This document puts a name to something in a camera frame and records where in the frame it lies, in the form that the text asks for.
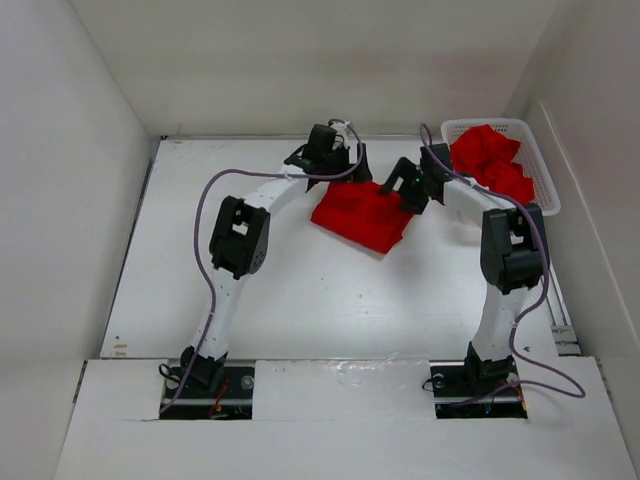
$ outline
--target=red fabric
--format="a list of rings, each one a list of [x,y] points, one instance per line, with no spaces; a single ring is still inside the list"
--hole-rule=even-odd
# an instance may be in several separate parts
[[[520,142],[496,132],[489,125],[472,127],[451,145],[453,168],[473,175],[480,185],[504,193],[522,204],[535,197],[533,180],[522,165],[513,163]]]
[[[380,185],[331,183],[313,211],[311,221],[379,253],[387,253],[402,240],[413,214],[399,209],[396,192],[379,195]]]

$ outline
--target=plastic laundry basket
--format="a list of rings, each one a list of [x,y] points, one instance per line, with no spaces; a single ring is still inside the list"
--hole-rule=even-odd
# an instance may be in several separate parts
[[[449,120],[442,124],[442,138],[451,148],[451,144],[460,135],[476,125],[490,125],[496,132],[521,143],[514,162],[522,165],[524,174],[533,179],[533,188],[536,194],[534,201],[542,209],[542,214],[545,216],[557,214],[560,211],[558,192],[553,186],[551,175],[549,175],[529,125],[514,118]]]

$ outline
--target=wall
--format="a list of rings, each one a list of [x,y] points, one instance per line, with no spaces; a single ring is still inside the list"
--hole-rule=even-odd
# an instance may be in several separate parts
[[[149,140],[66,1],[4,1],[0,43],[0,361],[92,357]]]
[[[151,133],[238,134],[500,116],[568,1],[71,3]]]
[[[640,3],[593,2],[529,114],[563,210],[547,231],[567,307],[640,467]]]

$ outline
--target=red wire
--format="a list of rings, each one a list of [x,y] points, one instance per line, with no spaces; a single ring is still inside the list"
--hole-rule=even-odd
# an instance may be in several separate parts
[[[222,396],[227,392],[228,388],[229,379],[227,378],[222,384],[222,388],[220,389],[220,393],[218,393],[218,396],[216,397],[215,403],[211,406],[211,410],[209,410],[209,417],[213,417],[213,415],[218,411],[218,403],[220,402]]]

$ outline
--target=folded red cloth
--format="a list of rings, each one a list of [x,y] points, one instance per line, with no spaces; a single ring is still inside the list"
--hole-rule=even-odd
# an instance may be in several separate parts
[[[520,142],[505,137],[489,125],[471,127],[451,145],[453,168],[473,175],[480,185],[526,204],[535,198],[533,180],[512,160]]]
[[[331,183],[311,215],[311,221],[379,253],[402,240],[413,214],[399,209],[396,192],[379,195],[380,185]]]

